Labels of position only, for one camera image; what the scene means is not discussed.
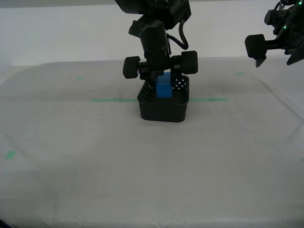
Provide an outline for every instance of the perforated basket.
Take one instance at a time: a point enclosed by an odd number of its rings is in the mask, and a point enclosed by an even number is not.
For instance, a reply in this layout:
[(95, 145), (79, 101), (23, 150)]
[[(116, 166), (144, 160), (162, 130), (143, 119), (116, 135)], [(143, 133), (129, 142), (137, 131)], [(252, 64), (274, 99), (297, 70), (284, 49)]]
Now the perforated basket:
[(172, 79), (172, 97), (158, 98), (155, 85), (145, 82), (137, 100), (144, 120), (183, 122), (189, 102), (189, 78), (181, 76)]

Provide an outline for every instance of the white table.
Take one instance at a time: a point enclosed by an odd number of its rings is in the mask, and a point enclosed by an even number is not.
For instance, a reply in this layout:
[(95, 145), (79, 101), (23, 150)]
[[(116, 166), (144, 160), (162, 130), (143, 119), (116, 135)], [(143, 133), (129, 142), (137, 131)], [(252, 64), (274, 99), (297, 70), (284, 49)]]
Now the white table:
[(2, 220), (21, 228), (304, 227), (303, 64), (201, 59), (190, 76), (200, 100), (175, 124), (144, 121), (137, 102), (117, 101), (135, 99), (143, 84), (124, 79), (122, 66), (53, 63), (2, 82)]

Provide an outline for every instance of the green tape line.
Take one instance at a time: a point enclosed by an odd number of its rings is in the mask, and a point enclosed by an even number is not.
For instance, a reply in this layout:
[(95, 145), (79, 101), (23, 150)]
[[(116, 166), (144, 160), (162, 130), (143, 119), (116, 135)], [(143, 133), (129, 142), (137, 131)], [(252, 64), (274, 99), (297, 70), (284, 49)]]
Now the green tape line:
[(15, 157), (15, 155), (16, 155), (16, 151), (9, 151), (5, 156), (5, 160), (11, 160)]
[(126, 103), (126, 102), (137, 102), (137, 99), (93, 99), (92, 102), (119, 102), (119, 103)]
[(245, 72), (236, 72), (236, 75), (237, 75), (237, 76), (244, 76), (244, 75), (245, 75)]
[(228, 98), (191, 98), (190, 102), (223, 102), (228, 101)]
[[(190, 102), (226, 102), (228, 98), (191, 98)], [(127, 103), (127, 102), (137, 102), (137, 99), (92, 99), (92, 102), (103, 102), (103, 103)]]

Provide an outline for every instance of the white wall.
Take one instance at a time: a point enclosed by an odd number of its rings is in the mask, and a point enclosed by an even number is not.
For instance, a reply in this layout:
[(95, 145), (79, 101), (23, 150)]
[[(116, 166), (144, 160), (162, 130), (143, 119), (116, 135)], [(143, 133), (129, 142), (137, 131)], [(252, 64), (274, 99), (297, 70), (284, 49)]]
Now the white wall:
[[(266, 38), (274, 38), (264, 17), (276, 3), (192, 2), (192, 17), (185, 25), (190, 49), (197, 50), (200, 57), (247, 56), (247, 35), (264, 33)], [(143, 57), (140, 40), (128, 35), (137, 18), (139, 15), (124, 14), (116, 5), (0, 9), (0, 26), (14, 66)], [(177, 28), (171, 34), (177, 36)], [(172, 46), (174, 54), (181, 52)]]
[(9, 56), (6, 47), (6, 39), (4, 35), (0, 35), (0, 73), (6, 71), (10, 67)]

